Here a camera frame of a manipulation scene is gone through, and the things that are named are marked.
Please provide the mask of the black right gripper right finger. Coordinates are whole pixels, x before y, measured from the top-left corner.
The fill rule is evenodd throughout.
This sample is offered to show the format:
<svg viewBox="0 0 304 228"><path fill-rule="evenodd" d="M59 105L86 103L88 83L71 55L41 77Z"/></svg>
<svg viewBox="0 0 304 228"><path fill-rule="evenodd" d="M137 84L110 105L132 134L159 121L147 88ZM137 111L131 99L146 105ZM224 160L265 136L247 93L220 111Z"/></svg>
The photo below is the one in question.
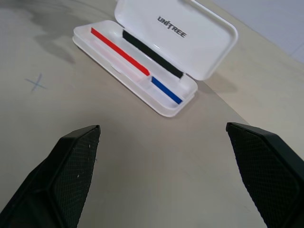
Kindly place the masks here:
<svg viewBox="0 0 304 228"><path fill-rule="evenodd" d="M304 161L277 135L228 122L241 179L268 228L304 226Z"/></svg>

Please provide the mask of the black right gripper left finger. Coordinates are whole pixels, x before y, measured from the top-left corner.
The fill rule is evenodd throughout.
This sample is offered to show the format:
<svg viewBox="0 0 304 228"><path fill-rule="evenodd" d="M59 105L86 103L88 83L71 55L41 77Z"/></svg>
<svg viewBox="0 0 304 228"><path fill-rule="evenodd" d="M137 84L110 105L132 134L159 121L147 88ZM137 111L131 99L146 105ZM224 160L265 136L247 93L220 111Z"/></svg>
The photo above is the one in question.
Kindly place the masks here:
<svg viewBox="0 0 304 228"><path fill-rule="evenodd" d="M100 126L61 137L0 213L2 228L76 228L90 189Z"/></svg>

